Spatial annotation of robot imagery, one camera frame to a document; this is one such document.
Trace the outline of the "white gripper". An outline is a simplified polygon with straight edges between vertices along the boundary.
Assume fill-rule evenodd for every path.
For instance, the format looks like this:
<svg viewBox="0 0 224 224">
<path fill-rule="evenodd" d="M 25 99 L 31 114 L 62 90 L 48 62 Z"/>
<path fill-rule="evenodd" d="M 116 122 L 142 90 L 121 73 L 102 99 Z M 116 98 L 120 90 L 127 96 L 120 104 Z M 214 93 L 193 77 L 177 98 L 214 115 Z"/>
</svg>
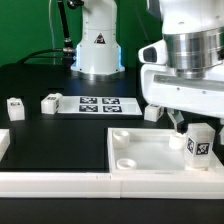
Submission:
<svg viewBox="0 0 224 224">
<path fill-rule="evenodd" d="M 185 133 L 185 119 L 179 110 L 221 118 L 219 141 L 224 145 L 224 62 L 209 68 L 203 79 L 177 77 L 167 66 L 164 40 L 141 48 L 138 58 L 143 63 L 140 77 L 146 102 L 172 108 L 167 114 L 179 134 Z"/>
</svg>

